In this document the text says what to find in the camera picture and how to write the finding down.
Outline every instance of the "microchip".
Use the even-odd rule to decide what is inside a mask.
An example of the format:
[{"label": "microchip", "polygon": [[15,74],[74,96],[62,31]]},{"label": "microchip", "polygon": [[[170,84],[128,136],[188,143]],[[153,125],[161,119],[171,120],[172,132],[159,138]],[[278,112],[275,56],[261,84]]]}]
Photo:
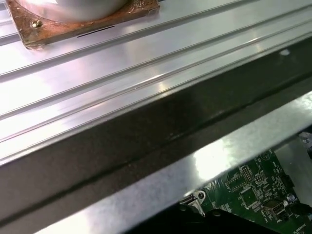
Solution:
[{"label": "microchip", "polygon": [[243,191],[241,194],[243,201],[246,204],[246,207],[251,207],[255,202],[258,201],[256,195],[254,194],[254,190],[249,188],[248,190]]}]

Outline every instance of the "electronic component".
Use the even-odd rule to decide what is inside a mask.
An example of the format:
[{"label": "electronic component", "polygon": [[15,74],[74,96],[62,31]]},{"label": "electronic component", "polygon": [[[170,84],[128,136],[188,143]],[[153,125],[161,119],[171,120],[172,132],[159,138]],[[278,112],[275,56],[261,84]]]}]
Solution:
[{"label": "electronic component", "polygon": [[285,211],[284,202],[278,199],[272,199],[262,204],[262,208],[271,213],[276,219],[288,220],[288,215]]},{"label": "electronic component", "polygon": [[205,199],[206,194],[201,191],[196,191],[180,201],[181,205],[187,205],[196,208],[196,213],[198,212],[201,216],[205,216],[205,212],[201,207],[201,202]]},{"label": "electronic component", "polygon": [[200,191],[203,212],[221,209],[282,234],[311,234],[293,182],[271,150],[211,181]]}]

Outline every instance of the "brass screw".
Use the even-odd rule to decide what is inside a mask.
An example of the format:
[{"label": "brass screw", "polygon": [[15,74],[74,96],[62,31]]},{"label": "brass screw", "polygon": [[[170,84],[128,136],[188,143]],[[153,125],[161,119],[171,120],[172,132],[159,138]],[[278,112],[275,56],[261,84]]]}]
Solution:
[{"label": "brass screw", "polygon": [[34,28],[40,28],[42,25],[43,24],[42,24],[42,22],[39,19],[34,19],[31,22],[31,26],[34,27]]}]

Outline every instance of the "screw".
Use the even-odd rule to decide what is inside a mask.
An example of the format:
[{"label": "screw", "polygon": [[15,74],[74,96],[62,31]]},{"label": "screw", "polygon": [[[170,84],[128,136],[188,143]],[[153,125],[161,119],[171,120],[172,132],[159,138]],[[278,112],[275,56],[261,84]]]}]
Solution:
[{"label": "screw", "polygon": [[198,194],[198,198],[199,198],[199,199],[203,199],[204,197],[205,197],[205,195],[204,195],[203,193],[199,193],[199,194]]},{"label": "screw", "polygon": [[282,56],[287,56],[289,55],[291,52],[288,49],[282,50],[281,52],[279,52],[280,55]]},{"label": "screw", "polygon": [[218,211],[213,211],[213,216],[220,217],[221,214]]},{"label": "screw", "polygon": [[34,19],[32,22],[31,22],[31,26],[33,28],[40,28],[41,26],[43,25],[42,21],[40,21],[39,19]]},{"label": "screw", "polygon": [[289,202],[294,202],[296,201],[296,197],[293,195],[293,194],[288,194],[286,199],[289,201]]}]

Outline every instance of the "circuit board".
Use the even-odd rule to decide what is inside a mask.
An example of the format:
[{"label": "circuit board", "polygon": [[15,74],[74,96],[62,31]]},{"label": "circuit board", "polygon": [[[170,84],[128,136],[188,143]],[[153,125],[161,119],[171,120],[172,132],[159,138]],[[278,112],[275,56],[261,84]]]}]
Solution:
[{"label": "circuit board", "polygon": [[271,150],[194,194],[202,192],[205,194],[201,194],[200,203],[203,214],[222,209],[281,234],[312,234],[308,217],[292,214],[287,209],[299,201],[291,179]]}]

